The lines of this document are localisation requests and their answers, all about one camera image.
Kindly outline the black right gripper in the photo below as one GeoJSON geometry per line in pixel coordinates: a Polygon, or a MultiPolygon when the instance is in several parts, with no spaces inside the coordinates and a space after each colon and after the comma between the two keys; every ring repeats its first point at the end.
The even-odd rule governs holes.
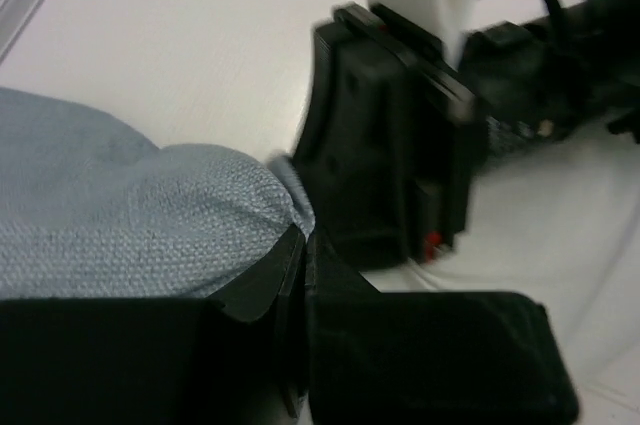
{"type": "MultiPolygon", "coordinates": [[[[615,110],[608,132],[639,135],[639,0],[542,1],[545,16],[475,31],[464,48],[460,71],[488,107],[491,160],[563,141],[615,110]]],[[[429,262],[465,229],[485,110],[452,76],[410,70],[401,86],[399,259],[429,262]]]]}

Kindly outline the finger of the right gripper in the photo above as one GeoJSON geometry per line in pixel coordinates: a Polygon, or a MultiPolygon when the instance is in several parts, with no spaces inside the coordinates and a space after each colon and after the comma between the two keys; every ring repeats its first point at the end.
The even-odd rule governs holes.
{"type": "Polygon", "coordinates": [[[307,115],[293,164],[338,254],[359,270],[410,255],[408,143],[410,52],[358,4],[313,31],[307,115]]]}

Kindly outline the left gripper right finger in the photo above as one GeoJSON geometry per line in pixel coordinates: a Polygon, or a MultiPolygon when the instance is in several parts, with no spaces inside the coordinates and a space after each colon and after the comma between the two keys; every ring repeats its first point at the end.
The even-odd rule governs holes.
{"type": "Polygon", "coordinates": [[[545,308],[505,291],[381,292],[315,235],[306,271],[317,424],[573,424],[545,308]]]}

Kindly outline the blue patterned pillowcase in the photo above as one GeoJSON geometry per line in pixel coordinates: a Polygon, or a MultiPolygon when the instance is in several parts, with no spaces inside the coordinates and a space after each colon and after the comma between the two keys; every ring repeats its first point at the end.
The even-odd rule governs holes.
{"type": "Polygon", "coordinates": [[[315,217],[285,156],[155,145],[105,112],[1,92],[1,295],[204,297],[315,217]]]}

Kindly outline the white pillow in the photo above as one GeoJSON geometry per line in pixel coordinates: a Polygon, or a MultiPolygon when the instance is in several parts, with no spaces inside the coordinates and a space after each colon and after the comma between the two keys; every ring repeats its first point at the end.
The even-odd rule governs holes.
{"type": "Polygon", "coordinates": [[[585,424],[639,420],[639,147],[602,124],[482,177],[467,232],[428,265],[371,272],[384,291],[515,290],[542,302],[585,424]]]}

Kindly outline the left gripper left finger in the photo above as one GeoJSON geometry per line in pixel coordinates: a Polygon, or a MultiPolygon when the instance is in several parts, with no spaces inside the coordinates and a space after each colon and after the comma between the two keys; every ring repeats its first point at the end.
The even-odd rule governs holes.
{"type": "Polygon", "coordinates": [[[206,298],[1,304],[5,424],[292,424],[300,415],[305,238],[206,298]]]}

